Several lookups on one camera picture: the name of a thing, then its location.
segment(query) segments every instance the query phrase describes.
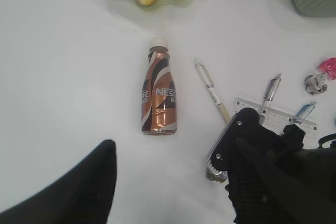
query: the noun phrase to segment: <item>white surface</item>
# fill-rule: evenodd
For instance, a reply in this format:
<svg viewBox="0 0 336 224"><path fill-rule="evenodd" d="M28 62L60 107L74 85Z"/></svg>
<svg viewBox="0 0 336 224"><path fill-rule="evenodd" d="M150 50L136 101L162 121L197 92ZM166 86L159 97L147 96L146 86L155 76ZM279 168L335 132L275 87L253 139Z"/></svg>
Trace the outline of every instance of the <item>white surface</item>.
<svg viewBox="0 0 336 224"><path fill-rule="evenodd" d="M223 122L194 58L230 111L235 97L261 102L282 72L273 107L296 113L313 100L304 78L336 54L336 18L300 16L291 0L195 0L168 7L151 24L120 13L105 0L0 0L0 211L112 138L118 181L109 223L232 223L226 191L203 173ZM169 137L140 131L156 36L169 40L178 93L178 133ZM316 97L309 119L319 136L335 131L335 95L331 82Z"/></svg>

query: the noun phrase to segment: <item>nescafe bottle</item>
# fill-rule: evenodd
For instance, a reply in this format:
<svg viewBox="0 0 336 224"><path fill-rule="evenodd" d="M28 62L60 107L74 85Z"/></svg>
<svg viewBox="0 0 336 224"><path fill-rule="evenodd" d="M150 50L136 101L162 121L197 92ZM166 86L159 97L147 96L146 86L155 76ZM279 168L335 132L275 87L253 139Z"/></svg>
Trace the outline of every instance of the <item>nescafe bottle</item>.
<svg viewBox="0 0 336 224"><path fill-rule="evenodd" d="M177 130L176 89L169 68L167 41L150 42L149 69L142 87L142 132L171 135Z"/></svg>

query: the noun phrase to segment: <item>ruler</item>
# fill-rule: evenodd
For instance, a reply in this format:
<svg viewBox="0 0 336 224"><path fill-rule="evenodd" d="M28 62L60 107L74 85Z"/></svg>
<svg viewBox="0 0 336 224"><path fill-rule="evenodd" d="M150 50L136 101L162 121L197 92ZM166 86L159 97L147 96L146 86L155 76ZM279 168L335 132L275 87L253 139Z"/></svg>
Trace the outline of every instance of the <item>ruler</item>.
<svg viewBox="0 0 336 224"><path fill-rule="evenodd" d="M262 105L250 102L241 98L237 98L235 100L235 106L233 115L238 113L243 108L252 108L255 109L258 113L261 113L263 108ZM267 112L265 115L265 120L263 122L263 127L267 128L268 130L273 131L274 133L281 135L284 131L284 128L289 125L298 122L298 126L305 131L306 135L305 138L310 138L311 140L316 140L317 138L317 130L318 124L300 119L294 115L287 114L282 111L278 111L272 108L267 108Z"/></svg>

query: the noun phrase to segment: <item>pink bottle cap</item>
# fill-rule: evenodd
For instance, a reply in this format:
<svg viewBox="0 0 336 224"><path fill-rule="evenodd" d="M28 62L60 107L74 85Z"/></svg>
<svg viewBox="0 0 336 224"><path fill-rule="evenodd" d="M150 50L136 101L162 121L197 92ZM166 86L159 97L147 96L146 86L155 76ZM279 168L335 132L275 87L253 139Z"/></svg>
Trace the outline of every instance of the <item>pink bottle cap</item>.
<svg viewBox="0 0 336 224"><path fill-rule="evenodd" d="M336 79L336 58L331 58L329 60L324 61L320 65L320 70L323 73L326 73L329 80Z"/></svg>

